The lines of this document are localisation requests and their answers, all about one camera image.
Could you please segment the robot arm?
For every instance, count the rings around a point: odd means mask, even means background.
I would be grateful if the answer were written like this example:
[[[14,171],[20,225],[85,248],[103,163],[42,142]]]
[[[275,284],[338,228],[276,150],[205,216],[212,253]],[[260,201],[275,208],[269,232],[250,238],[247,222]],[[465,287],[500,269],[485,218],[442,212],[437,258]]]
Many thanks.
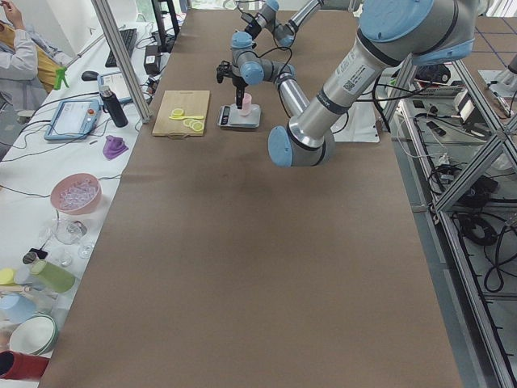
[[[273,128],[268,137],[268,153],[279,167],[313,167],[328,160],[334,151],[332,126],[385,69],[406,58],[414,65],[455,61],[473,49],[476,1],[346,1],[349,10],[362,11],[355,43],[316,96],[307,99],[293,69],[258,56],[254,39],[266,29],[278,44],[290,47],[323,4],[307,2],[286,24],[276,19],[276,1],[265,2],[256,15],[243,15],[246,29],[232,35],[232,60],[217,75],[219,81],[233,80],[238,106],[247,86],[275,84],[291,114],[287,125]]]

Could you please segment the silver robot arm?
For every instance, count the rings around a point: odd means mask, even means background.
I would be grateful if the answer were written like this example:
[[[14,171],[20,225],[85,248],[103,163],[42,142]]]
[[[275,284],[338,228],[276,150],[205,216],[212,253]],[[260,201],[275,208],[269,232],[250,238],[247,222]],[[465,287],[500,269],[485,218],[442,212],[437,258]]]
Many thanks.
[[[246,23],[245,32],[254,40],[262,30],[268,30],[274,41],[280,47],[291,47],[296,40],[297,33],[302,25],[308,21],[316,11],[319,11],[324,2],[318,0],[308,1],[286,23],[281,23],[277,18],[279,3],[277,1],[264,1],[261,8],[252,15],[242,12],[241,19]]]

